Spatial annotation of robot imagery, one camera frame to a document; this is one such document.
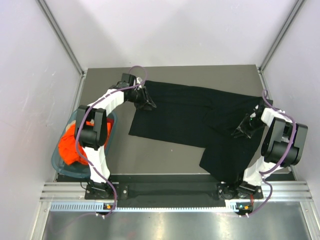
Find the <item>black t-shirt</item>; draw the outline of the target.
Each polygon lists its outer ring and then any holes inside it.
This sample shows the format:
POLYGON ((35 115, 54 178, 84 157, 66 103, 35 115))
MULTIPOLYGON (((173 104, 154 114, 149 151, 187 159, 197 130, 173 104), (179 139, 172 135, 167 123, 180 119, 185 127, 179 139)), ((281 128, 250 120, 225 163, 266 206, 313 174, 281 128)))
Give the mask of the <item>black t-shirt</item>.
POLYGON ((129 134, 203 148, 200 167, 220 182, 237 182, 264 131, 258 129, 251 138, 234 137, 233 132, 262 98, 156 81, 145 86, 156 107, 137 110, 129 134))

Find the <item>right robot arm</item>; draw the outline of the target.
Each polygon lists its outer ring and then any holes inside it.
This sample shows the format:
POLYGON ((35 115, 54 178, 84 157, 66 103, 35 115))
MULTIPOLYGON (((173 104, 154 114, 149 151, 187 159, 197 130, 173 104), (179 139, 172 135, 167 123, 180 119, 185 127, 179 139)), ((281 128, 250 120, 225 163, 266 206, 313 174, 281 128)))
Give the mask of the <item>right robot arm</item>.
POLYGON ((232 136, 252 139, 264 127, 268 128, 268 132, 261 146, 260 158, 247 167, 235 183, 221 182, 217 185, 220 199, 262 198, 261 186, 267 177, 278 170, 295 166, 301 160, 308 127, 273 107, 265 96, 254 107, 253 113, 245 115, 232 136))

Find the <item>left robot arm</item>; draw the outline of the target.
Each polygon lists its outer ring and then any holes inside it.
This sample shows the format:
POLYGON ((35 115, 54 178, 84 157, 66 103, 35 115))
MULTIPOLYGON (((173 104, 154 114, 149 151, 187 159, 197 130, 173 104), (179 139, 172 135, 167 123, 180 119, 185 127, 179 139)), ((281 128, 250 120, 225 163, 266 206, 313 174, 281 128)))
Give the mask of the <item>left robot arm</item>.
POLYGON ((110 181, 111 172, 105 154, 105 143, 109 136, 107 116, 125 102, 134 103, 138 110, 155 109, 157 106, 144 83, 144 79, 124 73, 121 80, 96 101, 80 105, 76 111, 75 149, 90 169, 90 180, 86 190, 93 190, 102 198, 117 198, 116 189, 110 181))

